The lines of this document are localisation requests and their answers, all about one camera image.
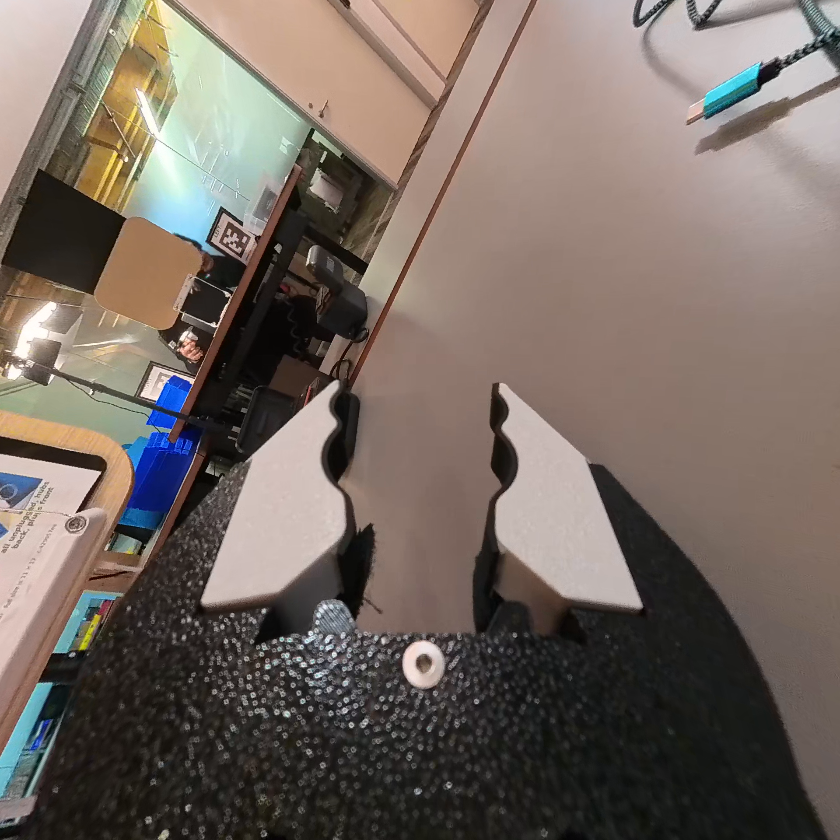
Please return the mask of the small framed sign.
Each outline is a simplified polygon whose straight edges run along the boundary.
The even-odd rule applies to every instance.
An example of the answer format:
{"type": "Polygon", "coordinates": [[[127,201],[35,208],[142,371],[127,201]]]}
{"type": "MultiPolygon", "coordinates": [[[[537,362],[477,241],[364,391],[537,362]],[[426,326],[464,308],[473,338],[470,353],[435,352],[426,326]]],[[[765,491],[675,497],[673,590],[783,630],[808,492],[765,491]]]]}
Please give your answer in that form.
{"type": "Polygon", "coordinates": [[[192,387],[195,381],[195,377],[185,371],[178,371],[170,366],[151,361],[141,376],[135,396],[156,403],[166,384],[173,377],[186,382],[187,389],[192,387]]]}

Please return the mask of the blue plastic bin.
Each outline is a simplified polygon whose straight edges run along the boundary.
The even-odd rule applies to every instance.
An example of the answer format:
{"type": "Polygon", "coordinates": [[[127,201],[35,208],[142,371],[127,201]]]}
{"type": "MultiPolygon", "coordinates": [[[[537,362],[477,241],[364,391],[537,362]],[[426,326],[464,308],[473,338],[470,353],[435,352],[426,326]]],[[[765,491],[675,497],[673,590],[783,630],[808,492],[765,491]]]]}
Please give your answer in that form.
{"type": "Polygon", "coordinates": [[[173,443],[168,431],[152,432],[129,446],[133,492],[121,525],[152,531],[161,525],[182,487],[202,434],[189,427],[173,443]]]}

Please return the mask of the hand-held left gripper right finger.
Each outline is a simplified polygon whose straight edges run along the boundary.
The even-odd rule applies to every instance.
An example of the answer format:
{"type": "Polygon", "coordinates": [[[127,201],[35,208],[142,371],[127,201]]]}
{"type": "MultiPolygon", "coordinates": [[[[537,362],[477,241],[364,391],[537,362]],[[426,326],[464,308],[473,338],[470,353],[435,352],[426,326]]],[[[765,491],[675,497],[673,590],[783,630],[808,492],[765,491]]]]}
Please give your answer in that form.
{"type": "Polygon", "coordinates": [[[508,385],[490,394],[490,497],[482,540],[482,632],[504,606],[540,635],[573,609],[639,616],[642,598],[590,461],[508,385]]]}

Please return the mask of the printed instruction poster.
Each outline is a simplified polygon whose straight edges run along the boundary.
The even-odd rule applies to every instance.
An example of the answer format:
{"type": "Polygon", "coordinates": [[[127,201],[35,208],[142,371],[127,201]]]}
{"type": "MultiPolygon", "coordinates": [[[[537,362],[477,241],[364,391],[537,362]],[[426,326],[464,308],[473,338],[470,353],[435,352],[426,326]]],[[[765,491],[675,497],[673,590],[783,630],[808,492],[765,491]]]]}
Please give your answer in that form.
{"type": "Polygon", "coordinates": [[[107,468],[96,455],[36,446],[1,456],[2,603],[35,581],[72,536],[68,521],[85,505],[107,468]]]}

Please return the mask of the framed marker sign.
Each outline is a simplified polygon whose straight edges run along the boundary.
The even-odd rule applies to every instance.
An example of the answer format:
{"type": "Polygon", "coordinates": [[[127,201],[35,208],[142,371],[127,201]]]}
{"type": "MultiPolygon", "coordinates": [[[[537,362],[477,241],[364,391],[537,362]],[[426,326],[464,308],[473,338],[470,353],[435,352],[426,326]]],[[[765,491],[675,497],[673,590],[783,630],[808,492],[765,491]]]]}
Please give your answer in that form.
{"type": "Polygon", "coordinates": [[[241,220],[220,206],[205,241],[216,251],[246,266],[256,251],[259,237],[249,232],[241,220]]]}

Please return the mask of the black hanging panel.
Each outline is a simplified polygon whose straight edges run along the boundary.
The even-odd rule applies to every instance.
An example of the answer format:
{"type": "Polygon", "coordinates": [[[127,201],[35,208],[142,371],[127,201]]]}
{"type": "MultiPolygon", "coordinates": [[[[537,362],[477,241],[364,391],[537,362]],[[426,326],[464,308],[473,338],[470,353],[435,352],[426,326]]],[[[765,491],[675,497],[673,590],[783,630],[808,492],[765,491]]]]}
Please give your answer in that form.
{"type": "Polygon", "coordinates": [[[2,265],[92,295],[126,218],[38,170],[2,265]]]}

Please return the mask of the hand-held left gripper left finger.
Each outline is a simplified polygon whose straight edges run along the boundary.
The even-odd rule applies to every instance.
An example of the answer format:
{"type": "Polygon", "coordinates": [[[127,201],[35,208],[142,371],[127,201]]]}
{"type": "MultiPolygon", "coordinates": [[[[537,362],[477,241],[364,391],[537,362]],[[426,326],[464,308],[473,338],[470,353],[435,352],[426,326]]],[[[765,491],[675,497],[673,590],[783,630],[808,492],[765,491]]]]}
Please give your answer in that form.
{"type": "Polygon", "coordinates": [[[258,640],[306,633],[322,602],[357,615],[363,533],[340,479],[358,417],[358,398],[332,381],[249,457],[201,596],[205,612],[265,608],[258,640]]]}

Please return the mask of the wooden desk black legs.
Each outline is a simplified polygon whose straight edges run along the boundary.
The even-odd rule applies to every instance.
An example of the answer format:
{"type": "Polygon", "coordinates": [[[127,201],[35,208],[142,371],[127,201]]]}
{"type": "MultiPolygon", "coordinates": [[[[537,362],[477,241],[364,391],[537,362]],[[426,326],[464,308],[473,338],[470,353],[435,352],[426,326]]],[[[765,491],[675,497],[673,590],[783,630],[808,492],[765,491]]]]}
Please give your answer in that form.
{"type": "Polygon", "coordinates": [[[235,388],[280,283],[285,279],[303,239],[324,247],[342,264],[361,275],[369,266],[367,261],[321,234],[300,210],[298,183],[302,176],[302,167],[294,164],[205,352],[194,383],[185,396],[182,417],[175,420],[168,434],[171,443],[190,427],[201,428],[209,434],[222,434],[220,426],[211,428],[210,423],[217,422],[229,394],[235,388]]]}

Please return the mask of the clear acrylic fixture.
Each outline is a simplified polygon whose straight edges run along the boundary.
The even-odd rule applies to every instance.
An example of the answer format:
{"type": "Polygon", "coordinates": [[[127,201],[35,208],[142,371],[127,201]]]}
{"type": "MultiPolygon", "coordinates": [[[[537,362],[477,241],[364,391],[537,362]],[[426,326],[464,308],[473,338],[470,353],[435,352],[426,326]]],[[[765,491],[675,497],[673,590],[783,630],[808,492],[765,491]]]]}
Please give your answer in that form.
{"type": "Polygon", "coordinates": [[[206,332],[214,333],[222,320],[232,294],[213,283],[189,275],[173,302],[181,319],[206,332]]]}

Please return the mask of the clear storage container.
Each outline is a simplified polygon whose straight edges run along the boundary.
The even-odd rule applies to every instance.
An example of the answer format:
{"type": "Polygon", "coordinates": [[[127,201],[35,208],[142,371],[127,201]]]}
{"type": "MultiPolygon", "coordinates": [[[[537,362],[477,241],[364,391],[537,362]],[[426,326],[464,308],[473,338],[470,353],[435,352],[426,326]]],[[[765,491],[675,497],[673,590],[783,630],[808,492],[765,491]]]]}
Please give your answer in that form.
{"type": "Polygon", "coordinates": [[[287,178],[277,179],[267,175],[259,181],[243,217],[243,225],[252,235],[261,236],[264,233],[286,181],[287,178]]]}

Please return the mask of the blue plastic tray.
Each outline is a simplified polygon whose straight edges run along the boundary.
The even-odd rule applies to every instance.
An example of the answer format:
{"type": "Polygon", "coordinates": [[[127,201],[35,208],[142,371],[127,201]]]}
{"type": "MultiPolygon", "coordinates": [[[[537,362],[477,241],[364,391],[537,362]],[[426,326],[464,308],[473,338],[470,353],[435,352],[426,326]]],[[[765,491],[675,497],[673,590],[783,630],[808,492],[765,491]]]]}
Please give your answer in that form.
{"type": "Polygon", "coordinates": [[[176,418],[163,410],[181,413],[192,384],[193,381],[183,376],[176,374],[170,376],[163,384],[161,393],[155,399],[156,408],[149,415],[146,424],[158,430],[171,430],[175,425],[176,418]]]}

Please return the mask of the studio light on stand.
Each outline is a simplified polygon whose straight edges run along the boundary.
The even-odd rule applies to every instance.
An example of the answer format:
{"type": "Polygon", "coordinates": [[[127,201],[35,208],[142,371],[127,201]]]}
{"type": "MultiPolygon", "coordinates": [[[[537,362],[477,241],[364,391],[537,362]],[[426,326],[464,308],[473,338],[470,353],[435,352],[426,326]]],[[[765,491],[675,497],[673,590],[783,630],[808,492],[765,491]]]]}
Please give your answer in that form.
{"type": "Polygon", "coordinates": [[[54,365],[58,359],[59,352],[59,342],[52,339],[33,339],[30,344],[30,349],[25,356],[21,356],[11,350],[2,350],[2,366],[15,368],[25,379],[39,385],[47,386],[52,378],[60,378],[86,391],[90,396],[95,394],[110,396],[123,403],[139,406],[149,413],[159,413],[176,421],[183,422],[186,425],[198,427],[209,432],[228,434],[230,431],[229,427],[213,420],[188,415],[165,406],[158,406],[156,402],[141,396],[123,393],[107,385],[85,380],[73,374],[64,373],[54,365]]]}

